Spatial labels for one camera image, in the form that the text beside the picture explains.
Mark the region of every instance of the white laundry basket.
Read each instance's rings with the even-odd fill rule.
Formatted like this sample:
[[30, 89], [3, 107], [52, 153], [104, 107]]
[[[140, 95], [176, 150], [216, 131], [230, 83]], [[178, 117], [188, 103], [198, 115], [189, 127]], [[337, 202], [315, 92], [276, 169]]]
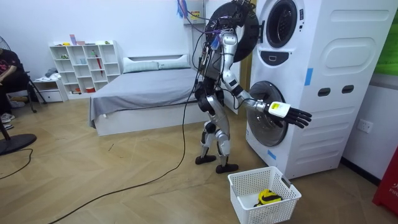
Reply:
[[[298, 190], [276, 167], [265, 167], [228, 175], [231, 202], [242, 224], [269, 224], [289, 220], [300, 199]], [[269, 189], [282, 201], [254, 207], [261, 191]]]

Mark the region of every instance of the bookshelf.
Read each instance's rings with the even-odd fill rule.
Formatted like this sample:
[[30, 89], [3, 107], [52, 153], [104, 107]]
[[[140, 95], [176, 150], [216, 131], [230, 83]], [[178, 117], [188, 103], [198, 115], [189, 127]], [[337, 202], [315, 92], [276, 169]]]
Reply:
[[[89, 98], [87, 88], [100, 90], [121, 74], [116, 42], [97, 41], [94, 45], [50, 46], [68, 99]], [[81, 94], [73, 93], [80, 89]]]

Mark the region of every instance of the wall socket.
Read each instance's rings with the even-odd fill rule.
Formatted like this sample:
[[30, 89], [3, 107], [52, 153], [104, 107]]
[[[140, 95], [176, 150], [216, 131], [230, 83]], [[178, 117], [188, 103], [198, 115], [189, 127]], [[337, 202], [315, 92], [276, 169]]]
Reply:
[[357, 129], [365, 133], [370, 133], [373, 127], [373, 123], [370, 121], [365, 121], [364, 119], [359, 119]]

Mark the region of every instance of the stacked washer dryer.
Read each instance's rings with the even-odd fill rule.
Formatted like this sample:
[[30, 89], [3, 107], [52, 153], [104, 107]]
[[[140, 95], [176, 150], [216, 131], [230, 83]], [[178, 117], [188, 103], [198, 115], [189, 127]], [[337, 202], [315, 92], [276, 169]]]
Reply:
[[258, 0], [263, 41], [250, 93], [308, 111], [304, 129], [248, 111], [246, 139], [288, 178], [337, 168], [398, 7], [396, 0]]

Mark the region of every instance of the wooden floor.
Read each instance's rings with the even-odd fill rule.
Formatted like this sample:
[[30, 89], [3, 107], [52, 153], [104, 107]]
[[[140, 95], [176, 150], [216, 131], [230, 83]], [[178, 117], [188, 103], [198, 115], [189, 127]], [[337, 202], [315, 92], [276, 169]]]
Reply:
[[[98, 137], [87, 126], [87, 100], [15, 110], [10, 134], [38, 139], [28, 167], [0, 180], [0, 223], [48, 223], [110, 191], [152, 180], [181, 159], [181, 127]], [[231, 163], [240, 170], [264, 163], [246, 144], [245, 120], [231, 116]], [[143, 187], [95, 201], [59, 223], [239, 223], [227, 174], [217, 162], [195, 165], [203, 124], [186, 125], [180, 168]], [[27, 162], [28, 151], [0, 157], [0, 177]], [[343, 165], [292, 181], [303, 197], [286, 223], [398, 223], [371, 203], [376, 187]]]

